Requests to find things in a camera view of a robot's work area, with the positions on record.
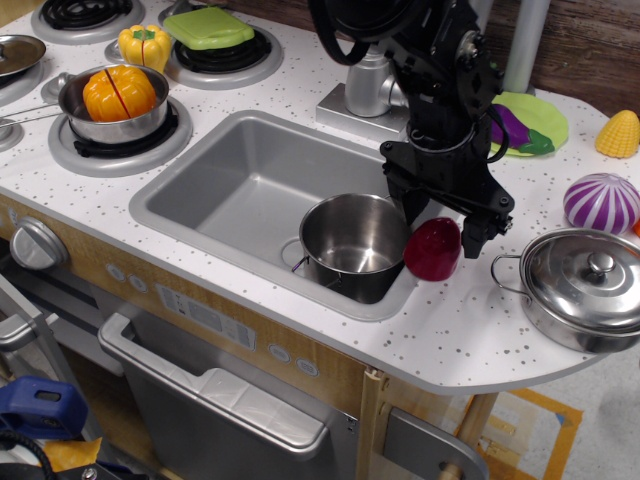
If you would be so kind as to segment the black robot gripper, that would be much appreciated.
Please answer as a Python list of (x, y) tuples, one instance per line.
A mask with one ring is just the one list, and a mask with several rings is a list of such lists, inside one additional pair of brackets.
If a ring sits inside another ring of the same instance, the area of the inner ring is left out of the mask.
[(478, 258), (484, 245), (512, 226), (515, 201), (493, 178), (489, 164), (491, 126), (477, 124), (457, 144), (437, 148), (413, 131), (407, 141), (385, 141), (389, 196), (411, 226), (431, 199), (466, 216), (461, 243), (466, 258)]

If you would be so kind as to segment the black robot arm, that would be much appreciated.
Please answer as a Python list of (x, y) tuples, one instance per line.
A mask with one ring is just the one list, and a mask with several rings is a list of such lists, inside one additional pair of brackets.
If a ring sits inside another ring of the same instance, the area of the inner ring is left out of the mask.
[(430, 200), (464, 217), (462, 247), (479, 257), (512, 225), (515, 201), (489, 165), (499, 118), (492, 102), (503, 74), (493, 66), (477, 15), (466, 1), (311, 1), (316, 32), (329, 56), (353, 66), (377, 45), (391, 63), (409, 109), (404, 142), (380, 152), (391, 197), (413, 222)]

